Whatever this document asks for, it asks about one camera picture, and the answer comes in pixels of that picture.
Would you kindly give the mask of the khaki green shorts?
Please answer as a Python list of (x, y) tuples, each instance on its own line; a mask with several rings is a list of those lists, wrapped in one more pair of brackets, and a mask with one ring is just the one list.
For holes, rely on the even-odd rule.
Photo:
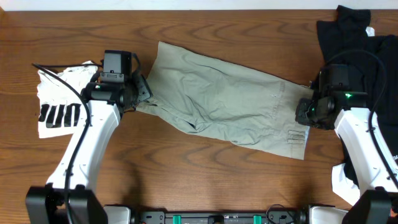
[(184, 133), (304, 158), (309, 128), (295, 110), (313, 94), (305, 86), (165, 42), (147, 82), (153, 95), (137, 109)]

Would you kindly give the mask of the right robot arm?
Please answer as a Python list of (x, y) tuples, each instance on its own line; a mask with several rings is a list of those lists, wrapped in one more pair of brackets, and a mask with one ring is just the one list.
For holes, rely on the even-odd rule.
[(367, 106), (363, 74), (352, 65), (324, 66), (311, 99), (300, 99), (295, 120), (334, 130), (349, 154), (359, 185), (350, 210), (311, 205), (299, 223), (397, 223), (397, 164)]

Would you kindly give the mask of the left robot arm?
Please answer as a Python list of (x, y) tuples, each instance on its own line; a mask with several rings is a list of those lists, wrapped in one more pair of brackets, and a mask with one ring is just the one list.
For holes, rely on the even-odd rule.
[(35, 68), (53, 77), (81, 101), (86, 116), (43, 187), (32, 186), (25, 197), (31, 223), (139, 223), (127, 205), (102, 206), (95, 195), (101, 161), (109, 140), (126, 111), (152, 97), (135, 53), (106, 50), (96, 72), (82, 91), (76, 91), (52, 72), (51, 65)]

